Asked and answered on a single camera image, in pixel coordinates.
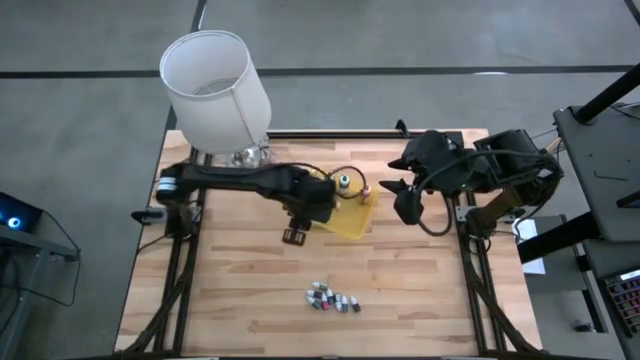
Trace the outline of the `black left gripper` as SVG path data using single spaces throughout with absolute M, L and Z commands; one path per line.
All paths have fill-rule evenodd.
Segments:
M 290 192 L 284 208 L 292 217 L 284 230 L 282 242 L 303 246 L 310 222 L 327 223 L 335 207 L 336 185 L 331 177 L 312 175 L 310 171 L 293 167 Z

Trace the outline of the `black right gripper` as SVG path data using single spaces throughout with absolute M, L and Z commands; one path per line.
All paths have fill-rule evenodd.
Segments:
M 389 168 L 411 171 L 414 174 L 411 184 L 407 184 L 404 179 L 379 182 L 381 187 L 397 193 L 394 209 L 405 224 L 416 225 L 422 215 L 423 207 L 414 204 L 419 185 L 432 173 L 465 154 L 465 148 L 451 141 L 446 133 L 429 130 L 411 139 L 401 156 L 388 163 Z M 464 172 L 461 164 L 451 167 L 432 178 L 424 186 L 424 190 L 435 190 L 446 198 L 452 198 L 460 193 Z

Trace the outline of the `yellow translucent plastic tray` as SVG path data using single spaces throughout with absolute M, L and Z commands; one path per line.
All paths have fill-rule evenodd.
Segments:
M 322 229 L 351 240 L 358 240 L 370 230 L 370 222 L 378 199 L 379 188 L 377 185 L 370 185 L 372 188 L 371 198 L 366 205 L 362 205 L 360 203 L 360 194 L 365 186 L 364 180 L 361 176 L 347 174 L 350 177 L 350 186 L 348 191 L 342 194 L 339 192 L 338 186 L 338 179 L 342 174 L 347 173 L 338 172 L 332 176 L 337 190 L 335 201 L 341 202 L 341 208 L 334 208 L 327 223 L 311 222 L 311 229 L 313 231 Z

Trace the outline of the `white-shaded silver table lamp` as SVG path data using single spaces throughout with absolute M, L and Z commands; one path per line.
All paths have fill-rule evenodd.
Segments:
M 178 128 L 192 147 L 224 156 L 231 167 L 261 166 L 258 147 L 269 145 L 271 102 L 238 35 L 185 35 L 166 49 L 159 72 Z

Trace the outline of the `white paper sheet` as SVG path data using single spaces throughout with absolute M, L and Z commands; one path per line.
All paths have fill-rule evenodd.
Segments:
M 512 230 L 516 235 L 516 244 L 520 245 L 525 241 L 538 235 L 536 223 L 533 219 L 518 219 L 512 224 Z M 522 264 L 523 272 L 526 275 L 545 275 L 546 270 L 542 258 L 532 260 Z

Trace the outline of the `black support beam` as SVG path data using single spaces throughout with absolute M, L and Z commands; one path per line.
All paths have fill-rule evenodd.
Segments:
M 522 264 L 534 261 L 584 240 L 598 239 L 600 229 L 591 212 L 584 213 L 518 245 Z

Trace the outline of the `grey side table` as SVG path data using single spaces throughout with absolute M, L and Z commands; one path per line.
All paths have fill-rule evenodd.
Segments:
M 640 191 L 640 121 L 608 109 L 583 125 L 576 114 L 559 109 L 553 118 L 602 237 L 640 242 L 640 205 L 617 205 Z

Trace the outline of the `backlit keyboard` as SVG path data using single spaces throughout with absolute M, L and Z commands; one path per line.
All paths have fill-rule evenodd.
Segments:
M 604 280 L 626 337 L 640 335 L 640 268 Z

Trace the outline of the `grey metal cart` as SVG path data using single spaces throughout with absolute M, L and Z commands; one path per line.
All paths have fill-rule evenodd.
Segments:
M 60 256 L 67 261 L 78 258 L 78 252 L 37 235 L 0 225 L 0 245 L 13 245 L 13 255 L 26 255 L 31 268 L 25 276 L 18 276 L 20 286 L 15 290 L 15 302 L 10 308 L 8 320 L 0 326 L 0 360 L 12 360 L 34 303 L 34 294 L 28 292 L 44 281 L 49 257 Z

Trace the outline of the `black computer with blue light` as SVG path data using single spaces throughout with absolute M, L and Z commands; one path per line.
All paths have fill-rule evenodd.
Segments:
M 42 213 L 42 209 L 0 192 L 0 225 L 31 234 Z

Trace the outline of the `black slanted post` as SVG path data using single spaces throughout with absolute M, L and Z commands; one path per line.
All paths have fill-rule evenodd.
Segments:
M 582 125 L 593 125 L 600 113 L 638 86 L 640 86 L 640 63 L 579 108 L 574 114 L 575 120 Z

